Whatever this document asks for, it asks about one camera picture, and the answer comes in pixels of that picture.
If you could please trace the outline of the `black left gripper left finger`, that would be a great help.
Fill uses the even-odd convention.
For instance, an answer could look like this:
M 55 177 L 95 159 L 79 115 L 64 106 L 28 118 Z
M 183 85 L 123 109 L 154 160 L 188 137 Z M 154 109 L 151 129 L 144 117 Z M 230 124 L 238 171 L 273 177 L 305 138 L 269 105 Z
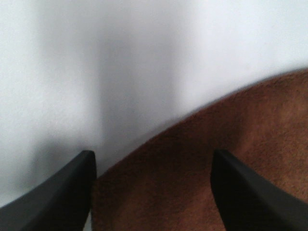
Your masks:
M 81 231 L 96 179 L 93 151 L 82 151 L 57 173 L 0 209 L 2 231 Z

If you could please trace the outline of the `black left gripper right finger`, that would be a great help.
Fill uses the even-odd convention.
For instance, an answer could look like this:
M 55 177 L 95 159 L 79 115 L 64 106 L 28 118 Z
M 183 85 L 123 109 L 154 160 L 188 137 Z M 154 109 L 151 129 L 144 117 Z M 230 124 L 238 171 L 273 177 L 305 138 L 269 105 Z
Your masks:
M 211 190 L 228 231 L 306 231 L 308 205 L 258 175 L 227 150 L 213 154 Z

